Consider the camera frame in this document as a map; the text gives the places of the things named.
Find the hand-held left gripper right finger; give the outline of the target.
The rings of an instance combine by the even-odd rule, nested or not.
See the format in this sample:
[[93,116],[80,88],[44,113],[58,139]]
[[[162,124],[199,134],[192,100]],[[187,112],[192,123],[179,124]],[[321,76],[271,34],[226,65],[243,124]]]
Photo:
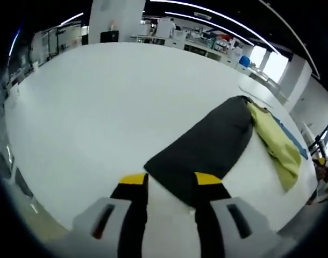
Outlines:
[[202,257],[273,257],[277,234],[267,218],[241,198],[232,198],[222,181],[195,173],[195,222]]

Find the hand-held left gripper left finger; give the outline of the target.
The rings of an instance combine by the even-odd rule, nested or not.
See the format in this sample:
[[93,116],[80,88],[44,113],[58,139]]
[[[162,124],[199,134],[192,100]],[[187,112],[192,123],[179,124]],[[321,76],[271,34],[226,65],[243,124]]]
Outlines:
[[110,197],[74,219],[74,257],[141,257],[147,223],[148,174],[123,177]]

